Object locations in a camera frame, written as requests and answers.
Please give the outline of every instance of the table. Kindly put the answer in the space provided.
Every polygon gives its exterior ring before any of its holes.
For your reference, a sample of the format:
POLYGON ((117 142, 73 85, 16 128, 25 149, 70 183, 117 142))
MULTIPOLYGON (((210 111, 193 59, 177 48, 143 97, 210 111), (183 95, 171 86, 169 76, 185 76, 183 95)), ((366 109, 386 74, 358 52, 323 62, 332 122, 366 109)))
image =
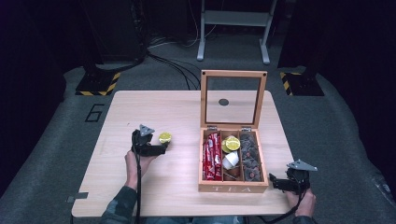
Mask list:
MULTIPOLYGON (((100 217, 126 179, 124 155, 140 124, 158 135, 173 135, 166 154, 153 161, 142 179, 142 217, 275 215, 289 211, 284 193, 272 184, 263 194, 198 192, 200 142, 199 91, 117 91, 76 199, 74 217, 100 217)), ((273 97, 264 93, 259 125, 268 173, 286 178, 293 161, 273 97)))

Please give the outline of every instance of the sleeve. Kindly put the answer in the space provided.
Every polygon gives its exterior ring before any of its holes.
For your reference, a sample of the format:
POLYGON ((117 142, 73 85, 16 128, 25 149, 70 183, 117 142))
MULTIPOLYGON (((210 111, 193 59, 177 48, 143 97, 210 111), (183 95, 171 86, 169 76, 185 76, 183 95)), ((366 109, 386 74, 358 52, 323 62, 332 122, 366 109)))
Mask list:
POLYGON ((293 219, 293 224, 314 224, 314 220, 311 217, 295 217, 293 219))
POLYGON ((131 224, 136 197, 136 190, 123 186, 116 197, 108 204, 106 211, 102 214, 100 223, 131 224))

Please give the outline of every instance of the lemon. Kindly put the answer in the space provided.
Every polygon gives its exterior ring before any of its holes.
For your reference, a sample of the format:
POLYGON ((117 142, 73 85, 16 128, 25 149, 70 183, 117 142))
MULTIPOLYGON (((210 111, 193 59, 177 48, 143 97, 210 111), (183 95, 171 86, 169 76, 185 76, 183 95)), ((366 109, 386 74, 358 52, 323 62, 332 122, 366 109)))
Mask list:
POLYGON ((241 146, 241 143, 236 137, 228 136, 225 138, 225 146, 230 150, 237 150, 241 146))

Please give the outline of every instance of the metal bracket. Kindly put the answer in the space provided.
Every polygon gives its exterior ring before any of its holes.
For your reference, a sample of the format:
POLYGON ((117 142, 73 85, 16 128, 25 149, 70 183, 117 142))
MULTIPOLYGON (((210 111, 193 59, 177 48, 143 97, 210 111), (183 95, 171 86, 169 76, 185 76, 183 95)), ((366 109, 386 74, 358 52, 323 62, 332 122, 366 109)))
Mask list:
POLYGON ((207 130, 208 130, 208 131, 217 131, 217 130, 218 130, 218 127, 217 127, 217 126, 208 125, 208 126, 207 126, 207 130))
POLYGON ((306 170, 306 171, 317 171, 318 168, 316 166, 312 166, 302 160, 297 160, 287 164, 289 168, 293 168, 295 170, 306 170))
POLYGON ((250 127, 242 127, 242 132, 251 132, 250 127))
POLYGON ((154 129, 150 129, 148 126, 145 126, 143 124, 140 124, 139 129, 140 129, 140 136, 146 136, 155 132, 154 129))

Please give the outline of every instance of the hand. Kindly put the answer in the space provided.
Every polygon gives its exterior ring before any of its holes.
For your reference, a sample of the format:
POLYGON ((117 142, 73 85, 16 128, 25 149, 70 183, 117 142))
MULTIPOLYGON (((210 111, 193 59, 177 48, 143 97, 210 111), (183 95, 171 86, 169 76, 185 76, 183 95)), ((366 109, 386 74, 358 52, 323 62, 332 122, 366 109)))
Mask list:
MULTIPOLYGON (((289 206, 294 207, 298 202, 298 194, 294 194, 294 192, 286 191, 286 196, 289 201, 289 206)), ((315 203, 317 202, 317 196, 312 192, 311 189, 307 189, 303 200, 300 202, 297 211, 295 212, 295 216, 305 216, 312 217, 314 215, 315 203)))
MULTIPOLYGON (((157 157, 140 157, 140 167, 142 177, 149 169, 149 164, 157 157)), ((134 153, 129 150, 125 155, 125 163, 126 163, 126 182, 125 186, 130 187, 131 189, 137 189, 137 163, 134 153)))

